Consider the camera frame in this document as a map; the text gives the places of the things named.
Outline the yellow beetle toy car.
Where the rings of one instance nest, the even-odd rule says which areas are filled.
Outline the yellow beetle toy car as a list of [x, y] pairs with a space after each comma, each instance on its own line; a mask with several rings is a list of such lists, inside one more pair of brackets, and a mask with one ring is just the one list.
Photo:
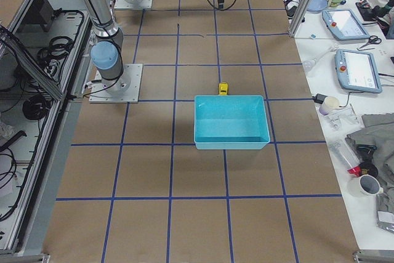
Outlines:
[[219, 95], [228, 95], [228, 83], [227, 82], [219, 83]]

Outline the far teach pendant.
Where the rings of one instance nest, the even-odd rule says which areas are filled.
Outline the far teach pendant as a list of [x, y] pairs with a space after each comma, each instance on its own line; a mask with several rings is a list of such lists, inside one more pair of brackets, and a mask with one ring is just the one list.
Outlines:
[[323, 10], [324, 23], [339, 41], [368, 39], [370, 34], [350, 9]]

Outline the teach pendant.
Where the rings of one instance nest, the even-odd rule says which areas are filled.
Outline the teach pendant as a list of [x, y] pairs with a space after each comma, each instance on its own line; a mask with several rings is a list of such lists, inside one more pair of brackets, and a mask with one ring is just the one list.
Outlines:
[[323, 10], [324, 23], [339, 41], [368, 39], [370, 34], [350, 9]]
[[337, 79], [342, 89], [373, 94], [382, 92], [372, 53], [338, 49], [334, 61]]

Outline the teal plastic bin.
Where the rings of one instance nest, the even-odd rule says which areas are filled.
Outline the teal plastic bin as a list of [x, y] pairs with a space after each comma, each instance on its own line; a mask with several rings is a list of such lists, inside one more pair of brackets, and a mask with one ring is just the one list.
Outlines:
[[270, 142], [261, 95], [197, 95], [194, 142], [199, 150], [260, 150]]

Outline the near teach pendant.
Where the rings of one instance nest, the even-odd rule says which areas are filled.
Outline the near teach pendant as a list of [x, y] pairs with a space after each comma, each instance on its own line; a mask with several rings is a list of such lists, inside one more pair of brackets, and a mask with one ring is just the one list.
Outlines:
[[337, 79], [342, 89], [373, 94], [382, 92], [372, 53], [338, 49], [334, 61]]

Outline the cream paper cup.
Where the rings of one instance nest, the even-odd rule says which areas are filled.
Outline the cream paper cup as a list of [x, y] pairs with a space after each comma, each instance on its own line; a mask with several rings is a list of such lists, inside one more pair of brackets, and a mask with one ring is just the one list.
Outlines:
[[322, 115], [328, 115], [330, 112], [334, 111], [335, 109], [339, 108], [339, 100], [336, 97], [327, 96], [321, 106], [319, 107], [319, 112]]

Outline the grey cloth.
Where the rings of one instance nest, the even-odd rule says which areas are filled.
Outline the grey cloth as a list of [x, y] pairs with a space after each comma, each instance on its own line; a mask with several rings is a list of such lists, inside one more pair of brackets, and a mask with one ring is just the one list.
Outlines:
[[346, 143], [356, 151], [357, 145], [373, 145], [372, 163], [384, 193], [393, 198], [393, 113], [363, 115], [364, 128], [348, 134]]

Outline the white grey mug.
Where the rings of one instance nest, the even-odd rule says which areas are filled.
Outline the white grey mug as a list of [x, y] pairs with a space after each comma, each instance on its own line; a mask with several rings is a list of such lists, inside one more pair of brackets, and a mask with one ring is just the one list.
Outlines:
[[353, 178], [348, 182], [347, 189], [354, 197], [374, 196], [384, 192], [378, 180], [370, 175]]

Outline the black handled scissors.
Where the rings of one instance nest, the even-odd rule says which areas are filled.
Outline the black handled scissors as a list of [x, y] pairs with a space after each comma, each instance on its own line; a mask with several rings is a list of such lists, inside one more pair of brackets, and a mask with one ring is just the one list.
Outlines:
[[358, 47], [357, 50], [358, 51], [364, 51], [364, 48], [367, 47], [368, 45], [372, 45], [372, 44], [380, 44], [382, 42], [382, 39], [376, 35], [371, 35], [367, 42], [365, 44], [363, 44], [362, 46]]

